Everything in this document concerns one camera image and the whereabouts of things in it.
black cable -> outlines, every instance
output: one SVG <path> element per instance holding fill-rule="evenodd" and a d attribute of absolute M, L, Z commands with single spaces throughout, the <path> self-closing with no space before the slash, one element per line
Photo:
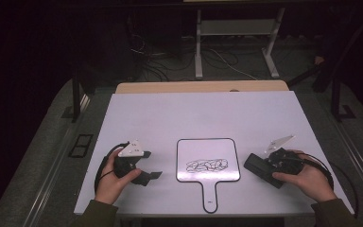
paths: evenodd
<path fill-rule="evenodd" d="M 158 74 L 162 75 L 166 81 L 170 81 L 169 77 L 166 75 L 166 73 L 162 72 L 160 69 L 152 66 L 152 65 L 149 65 L 149 64 L 146 64 L 146 67 L 148 67 L 149 69 L 151 69 L 152 71 L 155 71 L 158 72 Z"/>
<path fill-rule="evenodd" d="M 355 189 L 354 183 L 353 181 L 350 179 L 349 175 L 347 175 L 347 173 L 345 173 L 343 171 L 343 169 L 341 169 L 338 165 L 329 162 L 329 164 L 333 167 L 335 167 L 336 169 L 338 169 L 338 171 L 340 171 L 341 174 L 343 174 L 343 176 L 346 178 L 347 182 L 349 183 L 350 187 L 353 189 L 353 193 L 354 193 L 354 201 L 355 201 L 355 205 L 354 205 L 354 218 L 358 218 L 358 213 L 359 213 L 359 200 L 358 200 L 358 193 Z"/>
<path fill-rule="evenodd" d="M 214 50 L 214 49 L 211 49 L 211 48 L 202 48 L 201 49 L 201 55 L 202 55 L 202 53 L 203 53 L 203 51 L 211 51 L 210 53 L 214 53 L 215 54 L 215 56 L 216 56 L 216 58 L 213 58 L 213 57 L 207 57 L 208 59 L 210 59 L 210 60 L 213 60 L 213 61 L 217 61 L 217 62 L 220 62 L 220 63 L 223 63 L 223 64 L 229 64 L 229 65 L 237 65 L 238 64 L 238 58 L 236 57 L 236 55 L 235 54 L 232 54 L 232 53 L 226 53 L 226 54 L 229 54 L 229 55 L 231 55 L 231 56 L 233 56 L 234 58 L 235 58 L 235 61 L 234 62 L 229 62 L 229 61 L 226 61 L 225 59 L 221 59 L 221 60 L 218 60 L 218 58 L 219 58 L 219 56 L 220 56 L 220 54 L 219 54 L 219 52 L 218 51 L 216 51 L 216 50 Z"/>
<path fill-rule="evenodd" d="M 157 72 L 155 72 L 154 70 L 152 70 L 152 69 L 150 69 L 150 68 L 147 68 L 147 67 L 143 67 L 143 69 L 145 69 L 145 70 L 147 70 L 147 71 L 149 71 L 149 72 L 153 73 L 154 75 L 156 75 L 156 76 L 157 76 L 157 78 L 158 78 L 161 82 L 163 81 L 162 76 L 161 76 L 160 74 L 158 74 Z"/>
<path fill-rule="evenodd" d="M 313 159 L 315 159 L 315 160 L 317 160 L 318 162 L 320 162 L 322 165 L 323 165 L 323 167 L 324 168 L 326 168 L 326 170 L 328 170 L 329 171 L 329 168 L 326 166 L 326 164 L 325 163 L 323 163 L 319 158 L 317 158 L 317 157 L 315 157 L 315 156 L 313 156 L 313 155 L 311 155 L 311 154 L 307 154 L 307 153 L 303 153 L 303 155 L 306 155 L 306 156 L 308 156 L 308 157 L 311 157 L 311 158 L 313 158 Z"/>
<path fill-rule="evenodd" d="M 116 146 L 114 146 L 109 152 L 108 152 L 108 154 L 107 154 L 107 156 L 106 157 L 108 157 L 109 158 L 109 156 L 112 154 L 112 152 L 114 152 L 115 150 L 117 150 L 118 148 L 125 148 L 128 144 L 129 144 L 130 142 L 128 142 L 128 143 L 124 143 L 124 144 L 119 144 L 119 145 L 116 145 Z"/>
<path fill-rule="evenodd" d="M 207 57 L 205 56 L 205 54 L 204 53 L 201 53 L 201 58 L 202 59 L 204 59 L 205 60 L 205 62 L 207 62 L 209 65 L 211 65 L 212 67 L 214 67 L 214 68 L 216 68 L 216 69 L 230 69 L 230 67 L 229 66 L 227 66 L 227 67 L 218 67 L 218 66 L 215 66 L 215 65 L 213 65 L 213 64 L 211 64 L 208 60 L 207 60 Z"/>
<path fill-rule="evenodd" d="M 107 172 L 107 173 L 105 173 L 104 175 L 102 175 L 100 178 L 99 178 L 99 180 L 101 181 L 101 179 L 102 178 L 104 178 L 106 175 L 108 175 L 108 174 L 110 174 L 110 173 L 114 173 L 114 170 L 111 170 L 111 171 L 109 171 L 109 172 Z"/>
<path fill-rule="evenodd" d="M 191 63 L 193 62 L 193 59 L 194 59 L 194 55 L 191 56 L 190 60 L 188 61 L 187 65 L 183 66 L 182 68 L 168 68 L 167 66 L 165 66 L 164 64 L 162 63 L 159 63 L 159 62 L 156 62 L 156 61 L 151 61 L 152 63 L 156 63 L 156 64 L 159 64 L 160 66 L 163 67 L 163 69 L 166 69 L 166 70 L 170 70 L 170 71 L 181 71 L 181 70 L 184 70 L 186 68 L 188 68 Z"/>

dark background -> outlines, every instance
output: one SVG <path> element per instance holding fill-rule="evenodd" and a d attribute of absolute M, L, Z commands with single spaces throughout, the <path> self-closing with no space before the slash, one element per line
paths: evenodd
<path fill-rule="evenodd" d="M 297 23 L 304 16 L 299 12 L 287 9 L 281 34 L 311 37 L 324 31 L 323 20 L 317 20 L 323 14 L 305 14 Z M 65 82 L 78 74 L 85 92 L 93 93 L 96 86 L 133 81 L 138 75 L 127 15 L 82 17 L 62 13 L 55 1 L 0 0 L 0 198 Z M 194 35 L 191 11 L 137 10 L 133 15 L 133 29 L 175 55 L 180 54 L 179 37 Z M 124 58 L 116 58 L 119 53 Z M 363 103 L 363 32 L 338 74 Z"/>

metal stand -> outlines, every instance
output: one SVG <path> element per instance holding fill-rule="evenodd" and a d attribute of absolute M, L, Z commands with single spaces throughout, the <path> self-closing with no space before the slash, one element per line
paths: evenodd
<path fill-rule="evenodd" d="M 264 48 L 262 50 L 265 62 L 267 63 L 267 67 L 270 72 L 270 76 L 273 77 L 274 79 L 278 79 L 280 76 L 278 70 L 276 69 L 275 63 L 273 62 L 273 59 L 270 56 L 270 53 L 272 52 L 272 48 L 275 45 L 276 37 L 278 35 L 284 13 L 285 13 L 285 8 L 279 9 L 275 23 L 273 24 L 273 29 L 270 33 L 268 46 L 267 48 Z"/>
<path fill-rule="evenodd" d="M 279 78 L 275 63 L 270 56 L 272 48 L 275 44 L 279 27 L 285 8 L 278 11 L 276 19 L 262 20 L 228 20 L 228 21 L 202 21 L 201 10 L 197 13 L 197 38 L 196 38 L 196 79 L 202 79 L 202 61 L 201 61 L 201 36 L 207 35 L 269 35 L 268 46 L 263 48 L 263 55 L 267 63 L 270 75 L 274 79 Z"/>
<path fill-rule="evenodd" d="M 309 70 L 307 70 L 306 72 L 298 75 L 294 79 L 289 80 L 286 84 L 290 88 L 290 87 L 296 85 L 297 83 L 315 75 L 316 73 L 318 73 L 320 71 L 320 69 L 321 69 L 321 65 L 315 65 L 314 67 L 312 67 Z"/>
<path fill-rule="evenodd" d="M 332 103 L 331 112 L 337 122 L 341 122 L 341 119 L 355 118 L 355 115 L 349 106 L 343 105 L 343 109 L 346 113 L 340 113 L 340 80 L 332 80 Z"/>

white table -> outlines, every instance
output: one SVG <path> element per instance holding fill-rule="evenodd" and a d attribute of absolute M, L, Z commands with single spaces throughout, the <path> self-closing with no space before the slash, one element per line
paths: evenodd
<path fill-rule="evenodd" d="M 328 165 L 299 101 L 290 91 L 114 94 L 75 213 L 83 213 L 89 200 L 94 198 L 94 179 L 102 158 L 113 146 L 138 139 L 144 150 L 152 154 L 148 159 L 140 160 L 137 167 L 163 174 L 146 187 L 130 183 L 115 203 L 120 207 L 120 216 L 191 218 L 313 214 L 310 204 L 314 202 L 298 188 L 285 184 L 276 189 L 243 167 L 250 153 L 265 158 L 264 150 L 271 140 L 290 134 L 296 138 L 284 148 L 304 150 Z M 241 177 L 238 182 L 217 184 L 218 208 L 213 214 L 207 214 L 203 209 L 199 183 L 180 183 L 176 179 L 177 143 L 180 139 L 192 138 L 232 138 L 235 142 Z M 353 212 L 334 173 L 333 177 L 336 194 Z"/>

hand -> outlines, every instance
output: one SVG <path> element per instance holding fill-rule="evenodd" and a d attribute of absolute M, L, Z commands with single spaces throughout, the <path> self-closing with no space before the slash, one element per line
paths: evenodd
<path fill-rule="evenodd" d="M 303 154 L 302 151 L 293 150 L 301 159 L 308 159 L 315 162 L 310 157 Z M 330 187 L 328 180 L 323 173 L 310 165 L 304 164 L 302 171 L 298 175 L 274 172 L 272 177 L 283 182 L 293 183 L 309 198 L 317 201 L 330 201 L 337 199 L 335 192 Z"/>
<path fill-rule="evenodd" d="M 320 65 L 321 63 L 323 63 L 325 61 L 324 57 L 321 56 L 315 56 L 315 60 L 314 60 L 314 64 L 316 65 Z"/>
<path fill-rule="evenodd" d="M 117 154 L 121 150 L 122 149 L 117 149 L 109 156 L 107 164 L 102 169 L 101 176 L 104 175 L 105 173 L 113 171 L 114 159 L 117 157 Z M 114 204 L 114 202 L 120 196 L 120 193 L 122 192 L 123 188 L 125 188 L 125 186 L 129 182 L 137 178 L 140 175 L 140 173 L 141 169 L 136 168 L 120 179 L 117 178 L 113 172 L 106 175 L 99 181 L 98 189 L 96 190 L 95 194 L 95 200 L 110 205 Z"/>

